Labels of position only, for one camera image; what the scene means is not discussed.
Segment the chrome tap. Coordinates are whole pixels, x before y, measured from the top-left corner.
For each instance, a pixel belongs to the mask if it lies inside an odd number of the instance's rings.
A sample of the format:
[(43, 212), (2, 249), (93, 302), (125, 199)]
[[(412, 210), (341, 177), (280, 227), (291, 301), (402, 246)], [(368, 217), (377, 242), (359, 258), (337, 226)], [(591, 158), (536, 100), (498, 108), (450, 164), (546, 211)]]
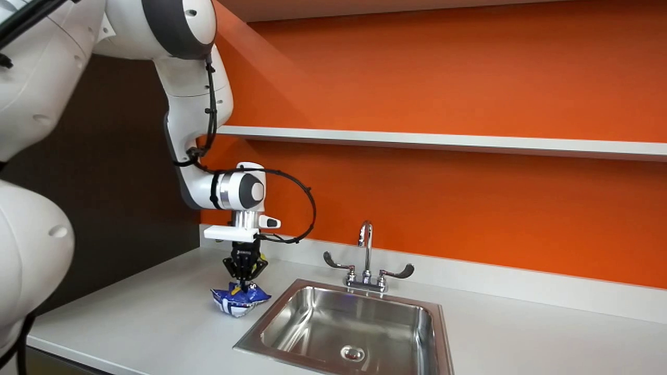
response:
[(332, 259), (330, 252), (324, 252), (323, 259), (325, 263), (331, 268), (347, 270), (347, 276), (343, 282), (345, 286), (376, 293), (386, 293), (388, 292), (387, 277), (401, 280), (407, 279), (412, 276), (415, 271), (415, 267), (413, 264), (409, 263), (406, 264), (403, 270), (400, 272), (379, 270), (379, 275), (377, 275), (376, 279), (373, 279), (373, 273), (370, 269), (373, 249), (373, 233), (374, 227), (372, 222), (365, 220), (361, 225), (360, 234), (357, 241), (357, 246), (364, 249), (365, 251), (364, 270), (360, 276), (357, 275), (354, 265), (343, 265), (336, 263)]

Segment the white wall shelf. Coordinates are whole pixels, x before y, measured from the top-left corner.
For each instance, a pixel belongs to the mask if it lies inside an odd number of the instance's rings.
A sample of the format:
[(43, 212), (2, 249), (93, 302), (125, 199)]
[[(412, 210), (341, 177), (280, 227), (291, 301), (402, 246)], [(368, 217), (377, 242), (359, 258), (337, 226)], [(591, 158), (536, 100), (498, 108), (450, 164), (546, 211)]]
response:
[(667, 163), (667, 143), (221, 126), (218, 133), (267, 142), (319, 143), (441, 151)]

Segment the steel sink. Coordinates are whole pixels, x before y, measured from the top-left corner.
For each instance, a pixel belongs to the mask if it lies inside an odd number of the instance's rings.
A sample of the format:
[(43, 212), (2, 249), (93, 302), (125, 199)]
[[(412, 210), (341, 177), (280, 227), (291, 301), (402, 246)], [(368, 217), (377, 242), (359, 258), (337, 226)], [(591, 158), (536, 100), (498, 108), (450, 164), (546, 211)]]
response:
[(303, 279), (234, 347), (326, 375), (455, 375), (440, 305)]

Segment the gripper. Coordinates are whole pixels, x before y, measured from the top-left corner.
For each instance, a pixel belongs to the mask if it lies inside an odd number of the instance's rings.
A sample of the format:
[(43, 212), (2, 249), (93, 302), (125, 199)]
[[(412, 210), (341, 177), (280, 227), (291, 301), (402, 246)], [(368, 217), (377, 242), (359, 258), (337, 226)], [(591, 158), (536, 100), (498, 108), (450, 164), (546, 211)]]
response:
[[(252, 287), (255, 280), (262, 271), (267, 268), (269, 261), (265, 255), (261, 254), (261, 241), (254, 240), (250, 242), (232, 242), (231, 258), (224, 258), (223, 264), (232, 278), (238, 282), (238, 287), (243, 292)], [(250, 271), (245, 276), (243, 267), (250, 267)]]

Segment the blue snack packet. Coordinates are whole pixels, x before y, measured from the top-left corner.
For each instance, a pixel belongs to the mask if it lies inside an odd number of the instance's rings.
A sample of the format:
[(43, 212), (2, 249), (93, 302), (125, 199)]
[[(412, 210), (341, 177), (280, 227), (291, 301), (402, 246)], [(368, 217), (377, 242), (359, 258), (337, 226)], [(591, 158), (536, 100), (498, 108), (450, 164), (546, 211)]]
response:
[(226, 289), (210, 289), (212, 298), (220, 311), (234, 318), (240, 318), (252, 311), (257, 305), (269, 301), (267, 294), (255, 282), (229, 282)]

